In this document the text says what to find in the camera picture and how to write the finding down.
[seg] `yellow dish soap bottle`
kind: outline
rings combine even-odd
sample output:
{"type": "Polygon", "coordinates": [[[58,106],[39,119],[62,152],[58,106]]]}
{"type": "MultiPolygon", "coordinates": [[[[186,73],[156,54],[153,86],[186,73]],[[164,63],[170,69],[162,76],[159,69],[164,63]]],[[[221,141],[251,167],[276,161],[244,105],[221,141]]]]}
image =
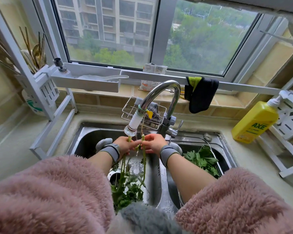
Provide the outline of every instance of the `yellow dish soap bottle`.
{"type": "Polygon", "coordinates": [[[272,98],[268,102],[261,102],[255,106],[236,124],[231,134],[233,139],[244,143],[251,143],[256,137],[264,133],[277,122],[279,115],[277,107],[282,97],[272,98]]]}

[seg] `countertop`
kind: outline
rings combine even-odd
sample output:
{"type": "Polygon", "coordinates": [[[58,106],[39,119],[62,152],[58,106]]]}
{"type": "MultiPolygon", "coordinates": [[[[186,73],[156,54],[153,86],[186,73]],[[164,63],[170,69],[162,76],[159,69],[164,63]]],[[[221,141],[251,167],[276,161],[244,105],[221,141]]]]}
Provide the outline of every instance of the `countertop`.
{"type": "MultiPolygon", "coordinates": [[[[78,112],[73,117],[54,156],[66,154],[82,122],[128,124],[127,121],[121,118],[121,114],[119,114],[121,110],[119,109],[97,108],[94,111],[96,113],[78,112]]],[[[42,149],[45,151],[51,145],[67,114],[68,112],[65,111],[61,115],[59,121],[43,143],[42,149]]],[[[211,131],[222,134],[236,164],[257,174],[279,193],[287,203],[293,206],[293,176],[290,176],[288,179],[282,179],[278,174],[277,167],[256,142],[243,144],[233,140],[231,129],[237,123],[236,120],[185,114],[175,114],[175,116],[177,117],[176,125],[179,124],[181,119],[184,120],[181,130],[211,131]]],[[[47,120],[45,118],[29,112],[23,122],[0,144],[0,180],[26,169],[38,161],[28,148],[46,123],[47,120]]]]}

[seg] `apartment building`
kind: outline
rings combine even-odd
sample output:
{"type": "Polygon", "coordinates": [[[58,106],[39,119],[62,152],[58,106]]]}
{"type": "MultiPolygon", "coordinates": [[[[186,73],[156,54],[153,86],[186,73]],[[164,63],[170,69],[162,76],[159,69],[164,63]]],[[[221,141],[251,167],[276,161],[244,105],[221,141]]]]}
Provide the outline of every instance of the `apartment building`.
{"type": "Polygon", "coordinates": [[[157,0],[55,0],[67,43],[90,34],[102,47],[147,62],[157,0]]]}

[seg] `person's left hand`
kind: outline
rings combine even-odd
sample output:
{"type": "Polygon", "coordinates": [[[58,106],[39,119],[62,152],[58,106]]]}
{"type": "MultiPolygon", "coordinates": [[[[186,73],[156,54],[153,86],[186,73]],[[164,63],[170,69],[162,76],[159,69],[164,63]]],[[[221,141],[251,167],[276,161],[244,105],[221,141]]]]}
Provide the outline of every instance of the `person's left hand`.
{"type": "Polygon", "coordinates": [[[118,137],[113,143],[117,144],[119,146],[119,160],[122,159],[124,154],[129,153],[130,150],[133,150],[135,147],[137,147],[139,144],[141,144],[141,140],[131,141],[128,142],[128,137],[121,136],[118,137]]]}

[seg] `plastic spoon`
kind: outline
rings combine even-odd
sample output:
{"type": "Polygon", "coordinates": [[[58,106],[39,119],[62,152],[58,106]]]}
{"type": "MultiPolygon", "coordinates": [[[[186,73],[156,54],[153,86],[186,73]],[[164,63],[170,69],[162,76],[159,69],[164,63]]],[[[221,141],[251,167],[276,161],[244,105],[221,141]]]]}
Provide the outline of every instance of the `plastic spoon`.
{"type": "Polygon", "coordinates": [[[106,77],[102,77],[102,76],[97,76],[97,75],[82,75],[79,76],[78,79],[89,79],[89,80],[97,80],[97,81],[108,81],[111,79],[127,79],[129,78],[128,75],[111,75],[111,76],[106,76],[106,77]]]}

